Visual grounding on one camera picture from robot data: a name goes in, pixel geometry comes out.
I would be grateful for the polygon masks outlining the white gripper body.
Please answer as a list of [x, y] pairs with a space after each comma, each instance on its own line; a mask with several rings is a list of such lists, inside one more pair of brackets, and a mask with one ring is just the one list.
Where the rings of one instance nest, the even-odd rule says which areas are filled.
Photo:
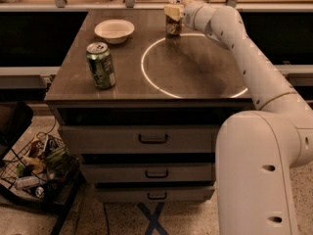
[[183, 12], [183, 23], [192, 30], [202, 33], [212, 33], [210, 21], [215, 9], [203, 2], [187, 4]]

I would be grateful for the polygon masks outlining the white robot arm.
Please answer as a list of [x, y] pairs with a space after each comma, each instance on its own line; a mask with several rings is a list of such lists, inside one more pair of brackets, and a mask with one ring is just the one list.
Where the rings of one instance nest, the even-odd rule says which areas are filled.
[[217, 135], [219, 234], [298, 235], [290, 170], [313, 160], [313, 110], [249, 38], [235, 8], [171, 0], [164, 12], [230, 50], [254, 105]]

